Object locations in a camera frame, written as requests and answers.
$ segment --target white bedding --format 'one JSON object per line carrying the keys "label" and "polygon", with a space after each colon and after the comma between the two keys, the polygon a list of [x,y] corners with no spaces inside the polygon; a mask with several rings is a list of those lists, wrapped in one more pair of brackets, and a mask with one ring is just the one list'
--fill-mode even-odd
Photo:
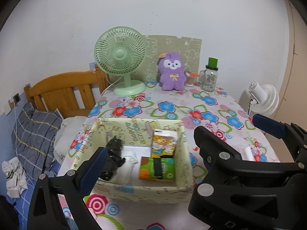
{"label": "white bedding", "polygon": [[84,116],[75,116],[69,117],[63,120],[61,128],[57,132],[54,140],[54,157],[55,159],[62,164],[65,156],[68,153],[70,145],[81,129],[86,117]]}

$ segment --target yellow bow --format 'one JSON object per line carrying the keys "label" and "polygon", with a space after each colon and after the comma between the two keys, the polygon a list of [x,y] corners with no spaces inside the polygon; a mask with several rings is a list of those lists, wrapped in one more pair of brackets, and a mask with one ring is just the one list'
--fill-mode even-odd
{"label": "yellow bow", "polygon": [[169,75],[171,78],[173,78],[172,80],[177,80],[177,77],[179,77],[178,74],[174,75],[174,74],[170,74]]}

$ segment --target green desk fan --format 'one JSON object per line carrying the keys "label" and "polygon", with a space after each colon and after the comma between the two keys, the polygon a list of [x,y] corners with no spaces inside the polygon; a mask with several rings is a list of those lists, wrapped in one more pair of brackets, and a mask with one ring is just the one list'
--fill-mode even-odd
{"label": "green desk fan", "polygon": [[124,76],[114,89],[120,96],[131,96],[145,90],[139,80],[131,80],[130,73],[137,69],[145,58],[143,36],[129,27],[114,27],[104,32],[95,45],[95,60],[106,73]]}

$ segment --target floral tablecloth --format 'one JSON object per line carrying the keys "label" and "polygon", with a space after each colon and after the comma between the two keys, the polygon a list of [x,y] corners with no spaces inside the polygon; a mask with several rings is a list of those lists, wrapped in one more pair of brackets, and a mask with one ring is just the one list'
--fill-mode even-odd
{"label": "floral tablecloth", "polygon": [[[255,161],[279,162],[262,132],[253,126],[251,118],[221,87],[214,92],[203,91],[198,83],[184,91],[163,91],[158,82],[149,82],[138,95],[121,97],[105,92],[85,120],[82,129],[70,146],[58,175],[70,170],[76,153],[98,117],[138,117],[180,119],[186,136],[193,167],[194,185],[207,174],[199,148],[195,145],[193,131],[203,125],[213,134],[242,154],[251,147]],[[115,200],[91,194],[84,198],[86,206],[104,230],[205,230],[208,226],[191,216],[188,203],[148,204]],[[66,217],[72,218],[65,198],[60,202]]]}

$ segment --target plaid pillowcase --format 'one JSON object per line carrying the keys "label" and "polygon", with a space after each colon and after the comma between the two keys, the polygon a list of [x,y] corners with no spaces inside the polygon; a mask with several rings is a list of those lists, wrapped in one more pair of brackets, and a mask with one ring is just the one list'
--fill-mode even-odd
{"label": "plaid pillowcase", "polygon": [[62,118],[53,112],[36,110],[26,103],[12,132],[13,148],[27,175],[37,180],[55,161],[53,142]]}

